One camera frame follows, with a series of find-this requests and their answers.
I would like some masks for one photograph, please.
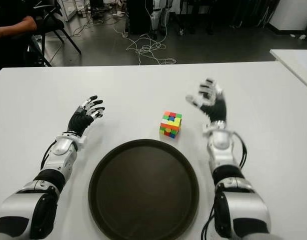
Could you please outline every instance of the floor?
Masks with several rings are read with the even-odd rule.
[[[74,16],[66,24],[69,35],[83,26],[89,17]],[[132,43],[121,34],[125,29],[125,20],[104,16],[104,21],[94,21],[95,25],[87,25],[80,34],[72,39],[82,51],[79,55],[70,42],[65,39],[62,45],[53,34],[46,38],[46,58],[53,66],[119,66],[138,65],[138,54],[134,50],[126,50]],[[226,62],[258,62],[274,61],[270,49],[307,49],[307,40],[299,40],[289,35],[277,35],[267,28],[230,28],[216,26],[214,35],[205,32],[204,24],[196,28],[195,34],[186,32],[180,36],[179,27],[174,20],[169,21],[167,37],[163,44],[165,49],[154,51],[159,59],[173,58],[177,64],[226,63]],[[130,35],[136,40],[138,36]],[[158,41],[164,36],[158,35]],[[148,44],[148,40],[139,42]],[[158,64],[156,60],[140,56],[141,65]]]

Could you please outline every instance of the table surface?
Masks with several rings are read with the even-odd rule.
[[[270,53],[307,86],[307,50],[272,49]]]
[[[307,239],[307,87],[280,62],[166,66],[9,68],[0,72],[0,205],[39,172],[55,136],[67,129],[77,106],[93,95],[106,107],[85,132],[88,143],[61,193],[49,240],[106,240],[88,205],[88,186],[99,161],[116,146],[155,139],[178,150],[192,164],[199,183],[199,207],[181,239],[199,239],[213,204],[207,164],[208,122],[185,100],[213,78],[225,90],[228,128],[248,149],[245,177],[266,202],[272,233]],[[164,111],[183,114],[176,139],[159,135]],[[237,159],[241,147],[235,145]],[[211,226],[212,239],[218,239]]]

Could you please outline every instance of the black chair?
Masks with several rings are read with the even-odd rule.
[[[65,25],[63,21],[55,17],[55,14],[59,14],[62,16],[61,13],[61,6],[57,2],[57,0],[41,0],[33,7],[33,14],[35,18],[35,22],[37,24],[37,30],[34,35],[41,35],[42,36],[42,43],[41,43],[41,51],[42,55],[45,55],[45,46],[46,46],[46,34],[50,32],[54,32],[54,34],[62,41],[62,37],[57,33],[57,30],[63,32],[66,38],[71,42],[74,48],[78,51],[81,55],[82,52],[65,31]]]

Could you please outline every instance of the puzzle cube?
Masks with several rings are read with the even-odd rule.
[[[165,111],[160,123],[160,133],[175,138],[182,125],[182,115]]]

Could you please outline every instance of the dark brown tray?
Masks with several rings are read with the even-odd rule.
[[[112,240],[174,240],[198,207],[196,174],[174,147],[140,139],[110,151],[89,184],[89,207]]]

